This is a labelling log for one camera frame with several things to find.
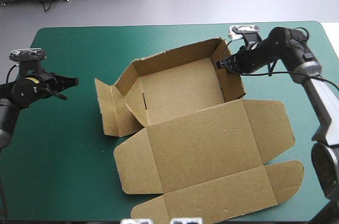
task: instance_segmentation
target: gray floor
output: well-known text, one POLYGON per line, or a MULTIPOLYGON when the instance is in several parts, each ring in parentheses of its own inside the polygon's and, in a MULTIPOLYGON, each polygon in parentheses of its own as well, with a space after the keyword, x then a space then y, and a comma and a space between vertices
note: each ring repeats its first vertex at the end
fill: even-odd
POLYGON ((0 82, 12 65, 8 53, 29 47, 53 26, 202 24, 230 22, 339 22, 338 0, 72 0, 44 13, 34 0, 0 8, 0 82))

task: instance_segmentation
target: box flap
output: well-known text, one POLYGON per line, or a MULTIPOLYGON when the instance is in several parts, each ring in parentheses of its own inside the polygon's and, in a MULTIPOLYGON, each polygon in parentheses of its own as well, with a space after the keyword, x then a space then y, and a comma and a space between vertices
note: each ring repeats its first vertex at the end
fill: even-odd
POLYGON ((244 100, 244 105, 263 163, 295 144, 286 110, 280 101, 244 100))
POLYGON ((159 196, 134 207, 131 211, 131 217, 138 219, 140 216, 152 219, 153 223, 168 224, 170 218, 168 217, 164 196, 159 196))
POLYGON ((283 203, 299 190, 304 177, 304 166, 293 160, 265 166, 277 202, 283 203))
POLYGON ((303 175, 298 161, 260 166, 166 193, 134 207, 132 217, 154 217, 166 224, 168 219, 198 216, 204 223, 218 223, 284 202, 300 188, 303 175))
POLYGON ((137 59, 133 65, 139 76, 145 76, 159 71, 188 64, 193 61, 208 58, 222 42, 221 38, 210 39, 168 50, 154 56, 137 59))
POLYGON ((225 41, 220 41, 218 47, 211 56, 211 60, 216 70, 219 84, 226 102, 237 100, 245 95, 244 85, 239 75, 229 74, 225 69, 218 69, 217 62, 223 57, 229 57, 230 52, 225 41))
POLYGON ((149 115, 143 88, 142 78, 139 77, 124 99, 128 110, 146 127, 149 125, 149 115))
POLYGON ((139 75, 134 67, 134 64, 131 63, 127 67, 127 69, 121 74, 114 85, 117 87, 122 95, 125 95, 131 89, 132 85, 135 83, 138 77, 139 75))
POLYGON ((116 147, 114 157, 125 193, 163 192, 146 128, 116 147))
POLYGON ((95 79, 95 87, 104 133, 106 135, 119 136, 117 112, 115 110, 111 87, 98 79, 95 79))
POLYGON ((126 107, 125 98, 115 85, 95 79, 95 87, 106 135, 124 137, 143 128, 126 107))

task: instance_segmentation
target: black cable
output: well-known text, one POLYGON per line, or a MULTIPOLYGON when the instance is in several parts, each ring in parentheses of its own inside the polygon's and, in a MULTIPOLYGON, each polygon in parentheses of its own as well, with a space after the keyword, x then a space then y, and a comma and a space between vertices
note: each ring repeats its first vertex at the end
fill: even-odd
POLYGON ((8 84, 8 81, 10 80, 10 74, 15 67, 16 65, 13 65, 12 68, 10 68, 10 70, 8 71, 7 77, 6 77, 6 84, 8 84))
MULTIPOLYGON (((224 51, 224 55, 223 55, 223 59, 224 60, 225 60, 226 50, 227 50, 227 48, 224 51)), ((319 81, 327 82, 327 83, 333 85, 339 91, 339 86, 337 86, 335 83, 333 83, 332 81, 330 81, 328 79, 322 78, 321 76, 310 76, 310 75, 308 75, 306 73, 297 72, 297 71, 272 71, 272 72, 268 72, 268 73, 247 74, 247 73, 238 73, 238 72, 235 72, 234 70, 229 68, 226 63, 224 64, 224 66, 226 67, 226 69, 228 71, 232 72, 233 74, 239 75, 239 76, 252 76, 252 77, 254 77, 254 76, 271 76, 271 75, 274 75, 274 74, 295 74, 295 75, 301 75, 301 76, 305 76, 307 78, 312 78, 312 79, 316 79, 316 80, 319 80, 319 81)))
POLYGON ((2 204, 4 206, 4 212, 5 212, 5 224, 8 224, 8 206, 7 206, 7 201, 6 201, 6 197, 5 197, 5 192, 4 192, 4 188, 2 186, 2 182, 0 179, 0 194, 1 194, 1 199, 2 199, 2 204))
POLYGON ((51 9, 52 3, 55 2, 55 0, 51 0, 50 3, 49 3, 48 8, 46 8, 46 5, 45 5, 45 3, 43 3, 43 1, 41 1, 41 0, 37 0, 37 1, 38 1, 39 3, 41 3, 44 12, 49 11, 49 10, 51 9))

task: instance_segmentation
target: open cardboard box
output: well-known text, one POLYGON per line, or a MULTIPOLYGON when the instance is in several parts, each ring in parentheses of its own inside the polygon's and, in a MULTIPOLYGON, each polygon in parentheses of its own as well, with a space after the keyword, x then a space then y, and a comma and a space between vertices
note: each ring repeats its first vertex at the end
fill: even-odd
POLYGON ((217 69, 230 55, 211 39, 133 61, 114 85, 95 80, 104 132, 136 133, 114 151, 123 190, 163 194, 136 206, 133 218, 215 223, 292 197, 301 163, 264 165, 292 147, 277 101, 242 100, 238 75, 217 69))
POLYGON ((211 39, 137 59, 114 85, 96 79, 104 133, 123 137, 244 96, 241 78, 216 68, 224 53, 211 39))
POLYGON ((123 190, 163 194, 133 218, 216 223, 280 204, 301 185, 298 161, 264 165, 294 144, 281 102, 235 100, 145 127, 114 150, 123 190))

